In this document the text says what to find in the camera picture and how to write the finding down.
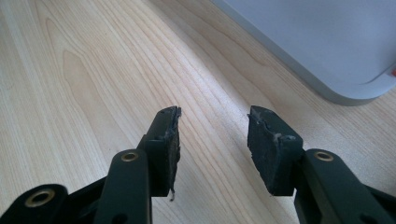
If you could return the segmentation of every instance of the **wood grain surface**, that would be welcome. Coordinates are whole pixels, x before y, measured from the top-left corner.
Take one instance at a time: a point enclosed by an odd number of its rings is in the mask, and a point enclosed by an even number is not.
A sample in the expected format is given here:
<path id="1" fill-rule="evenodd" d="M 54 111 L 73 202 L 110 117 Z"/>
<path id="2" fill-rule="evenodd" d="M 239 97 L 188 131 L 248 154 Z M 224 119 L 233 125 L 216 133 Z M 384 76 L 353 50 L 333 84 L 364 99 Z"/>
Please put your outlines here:
<path id="1" fill-rule="evenodd" d="M 396 90 L 323 100 L 210 1 L 0 0 L 0 214 L 35 186 L 103 177 L 157 111 L 183 109 L 174 202 L 154 223 L 297 223 L 247 148 L 251 105 L 396 196 Z"/>

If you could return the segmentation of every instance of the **wooden table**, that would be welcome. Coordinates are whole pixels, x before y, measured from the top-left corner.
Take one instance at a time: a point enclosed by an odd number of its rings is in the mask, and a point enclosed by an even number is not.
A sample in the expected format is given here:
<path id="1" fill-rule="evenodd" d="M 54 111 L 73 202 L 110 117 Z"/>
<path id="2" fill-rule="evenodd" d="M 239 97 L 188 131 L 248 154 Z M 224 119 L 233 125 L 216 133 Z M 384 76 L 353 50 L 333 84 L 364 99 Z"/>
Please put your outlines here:
<path id="1" fill-rule="evenodd" d="M 396 195 L 396 90 L 368 105 L 323 100 L 210 1 L 0 2 L 0 213 L 20 194 L 106 175 L 157 111 L 183 109 L 176 200 L 154 223 L 297 223 L 247 148 L 251 105 Z"/>

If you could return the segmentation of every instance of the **light wood tabletop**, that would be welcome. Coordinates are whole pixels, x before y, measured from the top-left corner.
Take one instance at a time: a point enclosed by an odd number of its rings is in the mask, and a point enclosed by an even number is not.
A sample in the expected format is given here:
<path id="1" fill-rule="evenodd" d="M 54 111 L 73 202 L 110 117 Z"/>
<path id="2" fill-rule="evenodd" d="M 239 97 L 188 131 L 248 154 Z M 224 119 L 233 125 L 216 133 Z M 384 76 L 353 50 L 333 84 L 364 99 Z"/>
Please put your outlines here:
<path id="1" fill-rule="evenodd" d="M 298 223 L 251 160 L 251 105 L 396 196 L 396 90 L 332 104 L 207 0 L 2 0 L 0 214 L 38 185 L 105 176 L 171 105 L 183 110 L 176 199 L 153 199 L 154 223 Z"/>

